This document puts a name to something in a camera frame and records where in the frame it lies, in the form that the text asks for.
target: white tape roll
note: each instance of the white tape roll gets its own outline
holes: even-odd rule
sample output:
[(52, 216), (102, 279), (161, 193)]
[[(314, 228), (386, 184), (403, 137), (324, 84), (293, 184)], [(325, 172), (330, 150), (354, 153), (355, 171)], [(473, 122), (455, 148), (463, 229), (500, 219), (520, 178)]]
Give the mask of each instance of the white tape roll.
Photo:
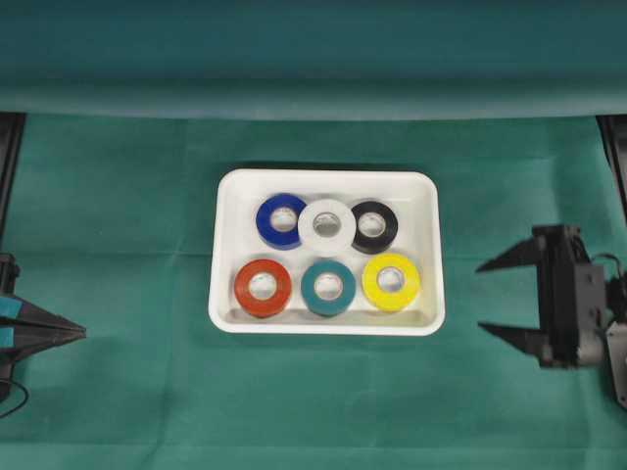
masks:
[(303, 246), (321, 257), (335, 257), (348, 250), (355, 239), (356, 229), (353, 212), (334, 199), (307, 204), (298, 217), (298, 233)]

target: electrical tape roll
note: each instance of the electrical tape roll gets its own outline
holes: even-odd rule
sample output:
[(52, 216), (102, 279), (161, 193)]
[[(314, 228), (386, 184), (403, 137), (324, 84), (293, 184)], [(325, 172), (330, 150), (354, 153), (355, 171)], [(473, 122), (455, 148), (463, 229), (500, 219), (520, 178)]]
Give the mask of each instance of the electrical tape roll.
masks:
[[(353, 240), (353, 247), (356, 250), (367, 255), (376, 255), (390, 248), (399, 231), (399, 221), (390, 208), (377, 201), (365, 201), (354, 206), (352, 211), (357, 222)], [(368, 222), (380, 229), (368, 233), (364, 230)]]
[[(341, 281), (339, 294), (332, 299), (324, 299), (315, 288), (318, 279), (324, 276), (337, 276)], [(312, 264), (301, 281), (301, 294), (307, 308), (318, 315), (331, 317), (345, 311), (355, 298), (356, 282), (351, 270), (334, 260), (323, 260)]]
[[(276, 250), (292, 250), (301, 245), (297, 219), (305, 208), (305, 202), (293, 194), (281, 193), (264, 201), (257, 210), (256, 223), (262, 239)], [(277, 230), (272, 226), (272, 215), (279, 211), (291, 211), (296, 216), (294, 226)]]
[[(276, 289), (271, 297), (261, 300), (253, 296), (250, 282), (254, 276), (267, 273), (274, 278)], [(268, 318), (281, 312), (292, 293), (292, 281), (287, 270), (271, 259), (255, 259), (242, 267), (235, 276), (235, 299), (251, 315)]]
[[(379, 285), (379, 275), (384, 269), (398, 270), (403, 276), (400, 289), (388, 292)], [(395, 253), (384, 253), (372, 258), (363, 269), (363, 293), (371, 304), (383, 311), (399, 311), (408, 306), (420, 289), (420, 275), (413, 263)]]
[(298, 218), (303, 246), (326, 258), (345, 252), (353, 244), (356, 229), (350, 208), (334, 199), (307, 204)]

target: tape roll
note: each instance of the tape roll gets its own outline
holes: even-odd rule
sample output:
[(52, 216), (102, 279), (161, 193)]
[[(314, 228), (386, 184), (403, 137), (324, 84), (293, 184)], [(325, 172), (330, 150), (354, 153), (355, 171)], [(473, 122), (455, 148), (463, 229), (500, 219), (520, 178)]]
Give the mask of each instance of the tape roll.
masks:
[(376, 201), (365, 201), (352, 208), (357, 230), (353, 247), (368, 255), (385, 252), (396, 238), (399, 221), (390, 208)]
[(415, 299), (420, 289), (420, 276), (409, 259), (384, 253), (365, 266), (362, 287), (366, 298), (380, 310), (399, 311)]
[(345, 311), (355, 298), (355, 291), (355, 276), (351, 270), (333, 260), (312, 264), (301, 281), (301, 294), (307, 308), (322, 316), (335, 316)]
[(276, 250), (292, 250), (301, 244), (298, 218), (305, 202), (293, 194), (281, 193), (264, 201), (257, 210), (257, 230)]
[(334, 199), (308, 204), (298, 218), (303, 246), (321, 257), (335, 257), (347, 250), (353, 244), (356, 228), (348, 206)]
[[(274, 281), (274, 290), (268, 296), (254, 296), (251, 284), (258, 279), (267, 281), (267, 277)], [(268, 318), (282, 311), (292, 293), (292, 281), (285, 268), (271, 259), (255, 259), (242, 267), (235, 276), (235, 299), (257, 318)]]

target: yellow tape roll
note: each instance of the yellow tape roll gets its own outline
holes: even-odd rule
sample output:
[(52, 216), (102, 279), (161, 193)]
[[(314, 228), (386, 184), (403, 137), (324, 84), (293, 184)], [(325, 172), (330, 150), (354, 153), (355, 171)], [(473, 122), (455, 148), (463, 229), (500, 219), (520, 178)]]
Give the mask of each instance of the yellow tape roll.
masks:
[[(400, 272), (403, 284), (394, 292), (383, 290), (379, 285), (382, 271)], [(420, 275), (413, 263), (402, 255), (384, 253), (371, 259), (363, 269), (362, 287), (366, 298), (383, 311), (398, 311), (408, 306), (420, 289)]]

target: green tablecloth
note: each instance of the green tablecloth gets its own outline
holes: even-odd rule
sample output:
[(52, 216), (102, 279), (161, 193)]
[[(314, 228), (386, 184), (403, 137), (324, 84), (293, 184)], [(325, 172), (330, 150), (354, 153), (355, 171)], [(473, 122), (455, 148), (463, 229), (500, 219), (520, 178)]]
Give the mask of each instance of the green tablecloth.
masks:
[(434, 119), (627, 112), (624, 0), (20, 0), (0, 110)]
[[(447, 321), (427, 338), (229, 335), (207, 316), (217, 183), (242, 165), (438, 185)], [(2, 468), (625, 468), (598, 369), (540, 370), (476, 327), (533, 325), (535, 273), (474, 268), (532, 224), (627, 255), (592, 118), (325, 123), (31, 116), (5, 249), (17, 293), (89, 338), (18, 368)]]

